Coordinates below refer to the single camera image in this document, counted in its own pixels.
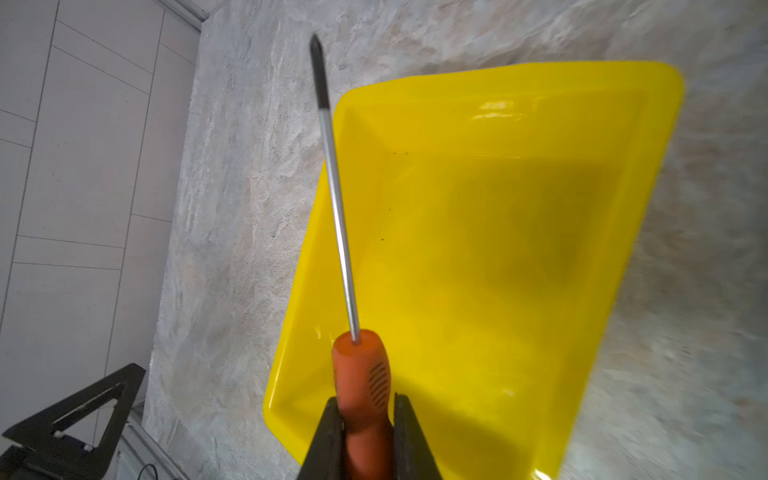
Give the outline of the orange handled screwdriver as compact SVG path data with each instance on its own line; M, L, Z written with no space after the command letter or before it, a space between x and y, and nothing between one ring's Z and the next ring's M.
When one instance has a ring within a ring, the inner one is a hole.
M381 338L360 326L324 52L317 35L311 36L309 49L349 323L348 331L332 347L336 400L344 426L345 469L350 479L391 479L394 460L388 417L389 361Z

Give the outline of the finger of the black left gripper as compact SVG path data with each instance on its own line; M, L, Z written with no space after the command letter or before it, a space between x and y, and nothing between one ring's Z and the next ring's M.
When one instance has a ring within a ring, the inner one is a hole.
M51 462L109 462L145 374L143 367L130 363L10 426L2 436ZM112 414L99 440L88 443L68 433L107 404Z

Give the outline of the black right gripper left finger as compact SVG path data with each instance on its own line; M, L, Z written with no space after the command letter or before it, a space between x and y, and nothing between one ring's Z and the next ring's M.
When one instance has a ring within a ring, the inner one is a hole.
M297 480L344 480L344 423L331 397L323 410Z

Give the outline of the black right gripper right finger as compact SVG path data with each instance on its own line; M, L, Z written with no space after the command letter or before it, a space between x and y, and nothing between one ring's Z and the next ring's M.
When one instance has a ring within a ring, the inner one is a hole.
M442 479L410 399L398 393L394 397L394 463L397 480Z

